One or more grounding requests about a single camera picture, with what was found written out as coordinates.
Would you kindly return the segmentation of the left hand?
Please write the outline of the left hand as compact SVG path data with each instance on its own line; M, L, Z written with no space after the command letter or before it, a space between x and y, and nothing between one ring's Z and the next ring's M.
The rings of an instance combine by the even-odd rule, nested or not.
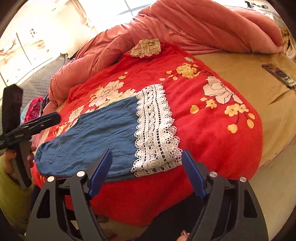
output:
M34 152L36 151L36 146L34 144L31 145L31 152L26 158L26 162L29 168L33 168L34 166ZM8 176L17 184L19 184L16 172L14 170L12 160L16 157L16 151L13 149L6 149L3 154L3 167L4 171L8 174Z

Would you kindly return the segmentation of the right hand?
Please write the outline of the right hand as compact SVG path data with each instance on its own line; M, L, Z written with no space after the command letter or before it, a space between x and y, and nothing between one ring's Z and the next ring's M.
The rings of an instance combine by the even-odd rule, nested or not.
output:
M189 235L190 235L189 232L183 230L181 232L181 235L178 237L177 241L186 241L188 239Z

